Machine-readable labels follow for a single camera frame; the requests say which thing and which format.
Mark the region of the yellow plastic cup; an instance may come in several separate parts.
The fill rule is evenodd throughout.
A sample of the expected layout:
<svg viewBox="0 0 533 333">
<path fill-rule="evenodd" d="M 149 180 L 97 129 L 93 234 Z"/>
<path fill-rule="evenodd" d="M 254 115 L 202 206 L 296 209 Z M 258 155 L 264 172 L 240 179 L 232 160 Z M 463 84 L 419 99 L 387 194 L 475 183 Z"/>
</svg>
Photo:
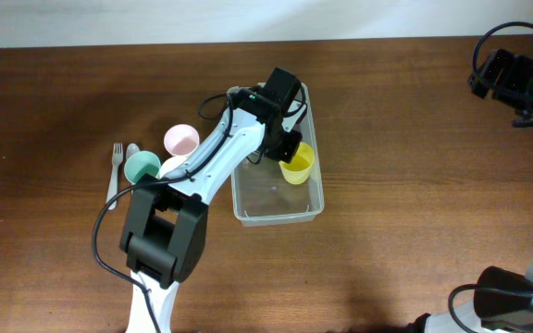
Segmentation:
<svg viewBox="0 0 533 333">
<path fill-rule="evenodd" d="M 289 163 L 279 161 L 279 168 L 283 178 L 292 185 L 300 185 L 307 181 L 316 162 L 313 148 L 301 142 L 295 156 Z"/>
</svg>

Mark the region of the pink plastic cup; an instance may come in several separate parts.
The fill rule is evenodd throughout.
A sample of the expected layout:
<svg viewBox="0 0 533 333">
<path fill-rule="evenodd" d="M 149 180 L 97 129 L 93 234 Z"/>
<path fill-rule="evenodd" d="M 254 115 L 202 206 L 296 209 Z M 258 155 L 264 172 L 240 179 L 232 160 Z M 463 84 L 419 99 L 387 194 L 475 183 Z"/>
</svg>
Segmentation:
<svg viewBox="0 0 533 333">
<path fill-rule="evenodd" d="M 164 135 L 164 146 L 173 156 L 188 156 L 200 145 L 198 131 L 187 124 L 178 124 L 171 127 Z"/>
</svg>

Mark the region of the white plastic cup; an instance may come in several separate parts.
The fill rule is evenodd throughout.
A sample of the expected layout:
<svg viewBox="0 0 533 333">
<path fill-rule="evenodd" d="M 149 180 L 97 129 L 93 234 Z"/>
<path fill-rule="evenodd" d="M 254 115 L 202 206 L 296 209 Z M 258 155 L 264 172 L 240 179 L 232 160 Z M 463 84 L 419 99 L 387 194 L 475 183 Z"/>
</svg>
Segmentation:
<svg viewBox="0 0 533 333">
<path fill-rule="evenodd" d="M 168 172 L 176 169 L 182 165 L 187 160 L 186 156 L 173 156 L 166 160 L 160 167 L 157 177 L 159 179 L 163 178 Z"/>
</svg>

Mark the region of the green plastic cup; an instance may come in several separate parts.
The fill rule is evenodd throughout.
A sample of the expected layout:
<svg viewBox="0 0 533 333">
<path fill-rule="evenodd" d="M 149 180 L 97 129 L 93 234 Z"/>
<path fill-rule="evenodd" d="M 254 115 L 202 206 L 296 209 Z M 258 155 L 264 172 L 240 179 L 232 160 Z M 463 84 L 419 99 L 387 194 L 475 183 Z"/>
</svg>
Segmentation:
<svg viewBox="0 0 533 333">
<path fill-rule="evenodd" d="M 156 178 L 161 167 L 158 156 L 149 151 L 140 151 L 127 159 L 124 174 L 130 184 L 137 183 L 144 175 Z"/>
</svg>

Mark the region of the white plastic fork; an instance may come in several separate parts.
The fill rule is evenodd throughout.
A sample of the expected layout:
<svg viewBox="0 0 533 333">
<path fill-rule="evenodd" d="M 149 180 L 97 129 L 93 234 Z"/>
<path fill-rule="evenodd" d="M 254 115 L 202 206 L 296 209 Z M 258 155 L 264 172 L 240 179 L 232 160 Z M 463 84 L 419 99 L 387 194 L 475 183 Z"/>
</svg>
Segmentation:
<svg viewBox="0 0 533 333">
<path fill-rule="evenodd" d="M 113 153 L 112 153 L 112 169 L 110 180 L 108 184 L 108 190 L 106 195 L 106 202 L 110 203 L 111 199 L 118 193 L 118 170 L 120 165 L 124 160 L 124 151 L 123 144 L 120 142 L 115 142 L 113 144 Z"/>
</svg>

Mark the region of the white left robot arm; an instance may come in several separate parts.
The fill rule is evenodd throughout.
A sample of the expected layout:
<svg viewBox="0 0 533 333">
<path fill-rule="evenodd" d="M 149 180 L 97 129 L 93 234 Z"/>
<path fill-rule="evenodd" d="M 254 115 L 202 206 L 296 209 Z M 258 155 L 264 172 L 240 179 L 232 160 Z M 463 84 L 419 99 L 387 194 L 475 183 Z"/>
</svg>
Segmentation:
<svg viewBox="0 0 533 333">
<path fill-rule="evenodd" d="M 306 112 L 300 80 L 275 68 L 264 85 L 226 93 L 222 118 L 184 163 L 164 177 L 144 175 L 131 199 L 119 248 L 133 278 L 128 330 L 167 332 L 178 285 L 205 247 L 208 208 L 235 168 L 250 154 L 289 163 Z"/>
</svg>

